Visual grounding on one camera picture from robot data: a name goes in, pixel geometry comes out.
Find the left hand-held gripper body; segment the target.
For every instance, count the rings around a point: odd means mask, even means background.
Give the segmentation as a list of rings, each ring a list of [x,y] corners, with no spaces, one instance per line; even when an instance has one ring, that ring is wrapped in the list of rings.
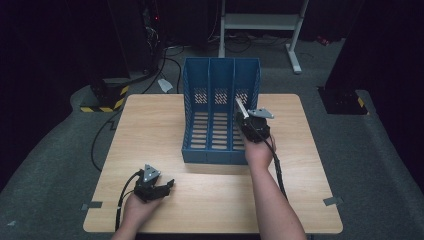
[[[134,194],[143,202],[149,202],[162,198],[162,191],[167,188],[156,186],[156,182],[160,176],[160,171],[151,165],[146,164],[145,167],[140,170],[140,172],[141,175],[136,181],[134,187]]]

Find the blue three-slot file rack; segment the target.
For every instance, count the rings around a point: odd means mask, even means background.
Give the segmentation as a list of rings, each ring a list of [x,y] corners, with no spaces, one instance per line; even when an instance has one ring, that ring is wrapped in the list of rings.
[[[234,120],[236,101],[254,109],[260,82],[260,61],[256,58],[185,60],[182,155],[186,163],[246,163],[243,140]]]

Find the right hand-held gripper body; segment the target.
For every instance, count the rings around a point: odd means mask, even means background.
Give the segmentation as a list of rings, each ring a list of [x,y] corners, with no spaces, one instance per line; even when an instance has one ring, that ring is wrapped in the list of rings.
[[[265,108],[245,110],[241,120],[241,131],[248,141],[262,142],[270,136],[267,120],[273,118],[274,115]]]

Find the black base with yellow stripes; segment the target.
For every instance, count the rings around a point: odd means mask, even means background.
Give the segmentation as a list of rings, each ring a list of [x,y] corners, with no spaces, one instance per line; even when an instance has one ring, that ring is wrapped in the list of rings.
[[[107,84],[104,80],[90,84],[88,93],[80,104],[82,112],[114,112],[122,106],[128,85]]]

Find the white metal stand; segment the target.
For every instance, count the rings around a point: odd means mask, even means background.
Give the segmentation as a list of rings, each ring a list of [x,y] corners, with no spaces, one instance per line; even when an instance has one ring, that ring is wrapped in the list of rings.
[[[221,0],[220,36],[218,57],[225,57],[226,30],[275,30],[292,31],[291,42],[285,45],[293,72],[301,74],[302,68],[295,53],[295,47],[305,19],[309,0],[303,0],[298,14],[244,14],[227,13],[226,0]]]

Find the person's left hand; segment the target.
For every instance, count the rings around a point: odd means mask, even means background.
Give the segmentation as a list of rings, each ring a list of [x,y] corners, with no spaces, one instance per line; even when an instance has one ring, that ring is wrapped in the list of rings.
[[[121,228],[137,233],[160,203],[161,199],[144,202],[135,194],[130,194],[124,206]]]

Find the grey tape strip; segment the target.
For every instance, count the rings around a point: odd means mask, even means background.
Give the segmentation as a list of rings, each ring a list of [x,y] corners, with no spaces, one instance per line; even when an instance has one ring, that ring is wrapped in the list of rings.
[[[342,204],[344,202],[342,197],[330,197],[330,198],[326,198],[323,200],[324,204],[326,206],[330,206],[330,205],[339,205]]]
[[[93,209],[93,208],[101,208],[102,204],[103,202],[101,201],[92,201],[89,203],[83,203],[81,206],[81,211],[88,211],[89,209]]]

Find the black base with yellow mark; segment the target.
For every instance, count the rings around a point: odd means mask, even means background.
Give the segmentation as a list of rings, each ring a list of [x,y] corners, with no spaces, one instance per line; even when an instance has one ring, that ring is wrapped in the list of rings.
[[[319,87],[318,93],[328,114],[367,115],[364,101],[355,91]]]

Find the white scrap on floor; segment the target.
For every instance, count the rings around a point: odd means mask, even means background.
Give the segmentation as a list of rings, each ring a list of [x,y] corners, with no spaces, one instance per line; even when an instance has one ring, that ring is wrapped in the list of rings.
[[[172,88],[172,84],[165,79],[159,79],[158,84],[164,93],[168,93]]]

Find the person's right hand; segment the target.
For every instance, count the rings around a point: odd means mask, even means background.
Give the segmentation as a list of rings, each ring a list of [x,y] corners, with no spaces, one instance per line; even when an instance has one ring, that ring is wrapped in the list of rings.
[[[276,150],[274,137],[270,136],[263,142],[254,143],[247,138],[243,139],[245,158],[251,170],[267,170]]]

